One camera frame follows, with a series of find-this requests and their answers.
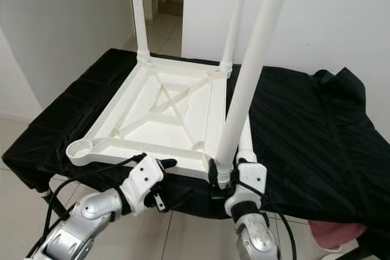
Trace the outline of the black stand leg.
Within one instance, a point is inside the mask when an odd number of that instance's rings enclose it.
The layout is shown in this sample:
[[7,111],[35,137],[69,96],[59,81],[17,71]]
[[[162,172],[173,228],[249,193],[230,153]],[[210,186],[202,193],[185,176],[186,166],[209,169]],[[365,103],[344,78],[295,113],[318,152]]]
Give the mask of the black stand leg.
[[69,212],[66,210],[66,207],[62,204],[62,202],[55,196],[52,190],[37,190],[39,196],[44,199],[47,204],[51,207],[51,212],[56,214],[58,217],[67,216]]

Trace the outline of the white plastic table leg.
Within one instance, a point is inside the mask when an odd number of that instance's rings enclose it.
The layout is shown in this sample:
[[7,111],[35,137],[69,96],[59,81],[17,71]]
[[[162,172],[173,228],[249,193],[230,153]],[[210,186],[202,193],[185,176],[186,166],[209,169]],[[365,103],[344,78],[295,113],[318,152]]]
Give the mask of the white plastic table leg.
[[235,0],[232,6],[222,60],[220,60],[218,65],[219,71],[223,72],[225,77],[230,77],[232,73],[232,59],[234,58],[236,51],[236,44],[243,17],[244,1],[245,0]]
[[150,63],[151,55],[147,43],[147,30],[144,17],[143,0],[133,0],[133,14],[137,43],[137,59],[140,63]]
[[257,163],[257,156],[253,149],[250,118],[246,116],[241,135],[239,136],[236,162],[246,161],[246,163]]
[[220,184],[228,183],[230,180],[233,168],[232,160],[236,155],[239,139],[248,118],[257,82],[265,64],[266,54],[277,27],[284,1],[261,0],[257,10],[257,17],[251,30],[219,140],[218,151],[214,156],[217,170],[216,178]]

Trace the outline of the brown floor mat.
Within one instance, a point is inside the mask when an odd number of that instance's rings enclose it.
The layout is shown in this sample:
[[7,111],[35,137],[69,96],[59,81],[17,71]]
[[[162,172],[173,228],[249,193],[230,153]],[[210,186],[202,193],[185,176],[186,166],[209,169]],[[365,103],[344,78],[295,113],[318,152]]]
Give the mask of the brown floor mat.
[[166,0],[159,4],[158,12],[164,15],[183,16],[183,1]]

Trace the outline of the white plastic table top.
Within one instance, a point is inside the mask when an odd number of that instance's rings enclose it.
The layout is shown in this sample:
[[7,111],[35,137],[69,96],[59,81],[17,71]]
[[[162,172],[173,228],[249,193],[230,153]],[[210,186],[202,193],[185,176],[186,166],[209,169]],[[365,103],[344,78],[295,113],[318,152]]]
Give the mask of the white plastic table top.
[[145,153],[170,173],[207,180],[225,124],[229,74],[215,65],[152,57],[136,66],[87,134],[70,143],[76,166]]

